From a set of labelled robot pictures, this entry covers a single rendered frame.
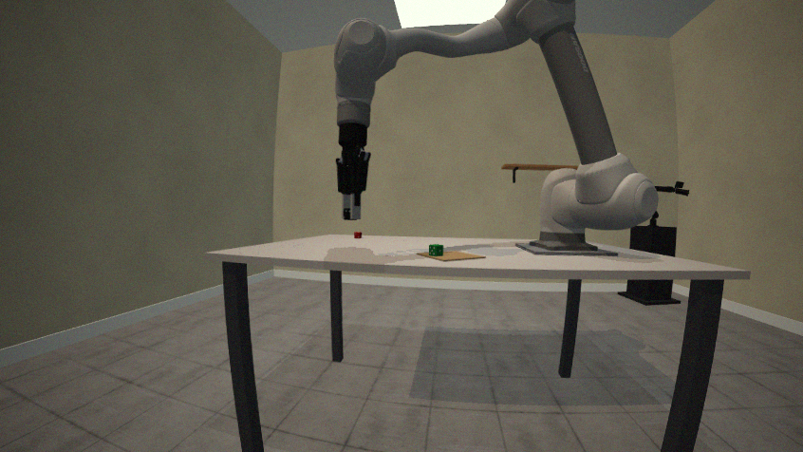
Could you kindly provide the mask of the tan mat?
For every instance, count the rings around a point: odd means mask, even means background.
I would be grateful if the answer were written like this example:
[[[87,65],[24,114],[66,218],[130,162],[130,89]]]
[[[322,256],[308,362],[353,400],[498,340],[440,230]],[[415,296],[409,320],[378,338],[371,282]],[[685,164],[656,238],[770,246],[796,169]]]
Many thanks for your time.
[[[456,252],[456,251],[443,252],[442,256],[432,256],[432,255],[429,255],[429,253],[419,253],[419,255],[422,255],[422,256],[425,256],[425,257],[429,257],[429,258],[433,258],[433,259],[440,260],[440,261],[457,261],[457,260],[486,258],[486,256],[481,256],[481,255],[476,255],[476,254],[466,254],[466,253]],[[472,258],[466,258],[466,257],[472,257]]]

